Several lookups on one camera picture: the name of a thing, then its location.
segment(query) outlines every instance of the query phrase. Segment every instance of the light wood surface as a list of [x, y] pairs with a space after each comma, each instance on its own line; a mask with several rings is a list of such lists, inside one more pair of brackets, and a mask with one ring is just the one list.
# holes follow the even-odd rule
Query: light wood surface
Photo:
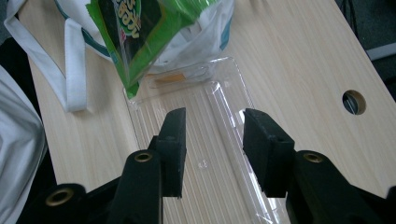
[[[64, 70], [64, 19], [52, 0], [27, 1], [21, 22]], [[362, 189], [385, 197], [396, 185], [396, 107], [333, 0], [236, 0], [230, 43], [254, 106], [271, 115], [296, 149], [327, 155]], [[58, 183], [87, 190], [120, 175], [137, 150], [112, 63], [87, 50], [87, 111], [65, 113], [31, 63]], [[361, 93], [349, 114], [345, 91]]]

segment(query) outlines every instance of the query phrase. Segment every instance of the white plastic bag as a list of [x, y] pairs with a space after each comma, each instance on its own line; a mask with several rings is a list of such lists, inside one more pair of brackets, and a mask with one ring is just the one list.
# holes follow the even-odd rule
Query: white plastic bag
[[[85, 5], [91, 0], [55, 2], [66, 19], [72, 18], [81, 24], [87, 44], [110, 60], [104, 50], [106, 47], [99, 30], [84, 10]], [[219, 0], [204, 10], [194, 25], [182, 29], [175, 35], [148, 72], [161, 73], [218, 58], [229, 40], [232, 15], [233, 0]]]

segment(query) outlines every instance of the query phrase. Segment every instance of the hole in table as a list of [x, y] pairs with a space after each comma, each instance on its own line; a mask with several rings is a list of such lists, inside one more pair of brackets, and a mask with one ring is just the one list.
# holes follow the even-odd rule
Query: hole in table
[[366, 110], [366, 101], [358, 91], [346, 91], [343, 95], [346, 111], [353, 115], [360, 115]]

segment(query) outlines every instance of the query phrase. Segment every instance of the clear plastic tray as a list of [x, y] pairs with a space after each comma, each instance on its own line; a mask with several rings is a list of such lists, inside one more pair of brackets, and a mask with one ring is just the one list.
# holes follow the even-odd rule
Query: clear plastic tray
[[289, 223], [284, 200], [265, 198], [243, 153], [243, 111], [253, 106], [234, 59], [146, 77], [127, 104], [142, 149], [167, 112], [187, 109], [183, 196], [163, 199], [164, 223]]

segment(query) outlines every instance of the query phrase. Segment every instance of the white strap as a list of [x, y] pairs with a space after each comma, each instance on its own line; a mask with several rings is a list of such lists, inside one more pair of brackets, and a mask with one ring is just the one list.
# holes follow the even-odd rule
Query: white strap
[[9, 0], [4, 25], [40, 69], [64, 111], [72, 112], [87, 107], [85, 75], [85, 42], [81, 26], [67, 19], [64, 27], [66, 77], [35, 38], [15, 18], [25, 0]]

